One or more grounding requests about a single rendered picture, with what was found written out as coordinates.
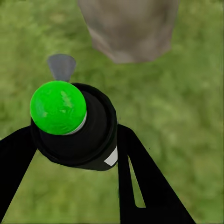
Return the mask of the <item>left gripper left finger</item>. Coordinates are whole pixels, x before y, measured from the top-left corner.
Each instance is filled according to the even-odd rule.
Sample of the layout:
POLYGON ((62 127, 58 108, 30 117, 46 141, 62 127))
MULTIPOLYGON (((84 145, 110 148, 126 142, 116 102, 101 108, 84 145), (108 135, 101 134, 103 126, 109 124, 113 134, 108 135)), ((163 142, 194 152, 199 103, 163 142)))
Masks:
POLYGON ((36 150, 30 126, 0 140, 0 223, 36 150))

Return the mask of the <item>pesticide atomizer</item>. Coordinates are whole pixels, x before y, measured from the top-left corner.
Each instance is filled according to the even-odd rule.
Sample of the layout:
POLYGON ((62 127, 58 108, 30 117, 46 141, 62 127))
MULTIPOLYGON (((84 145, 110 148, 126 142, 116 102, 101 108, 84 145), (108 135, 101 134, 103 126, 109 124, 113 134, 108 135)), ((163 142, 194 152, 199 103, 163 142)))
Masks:
POLYGON ((30 102, 30 132, 50 161, 72 168, 105 171, 118 163, 116 111, 96 87, 69 80, 74 57, 49 56, 54 81, 43 84, 30 102))

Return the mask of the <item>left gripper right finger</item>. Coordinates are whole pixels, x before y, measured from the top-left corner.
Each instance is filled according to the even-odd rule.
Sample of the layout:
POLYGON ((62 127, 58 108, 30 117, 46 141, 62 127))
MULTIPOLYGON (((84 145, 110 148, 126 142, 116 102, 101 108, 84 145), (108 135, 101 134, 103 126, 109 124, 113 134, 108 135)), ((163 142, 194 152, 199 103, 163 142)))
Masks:
POLYGON ((120 224, 196 224, 135 132, 117 126, 120 224), (128 155, 146 208, 135 205, 128 155))

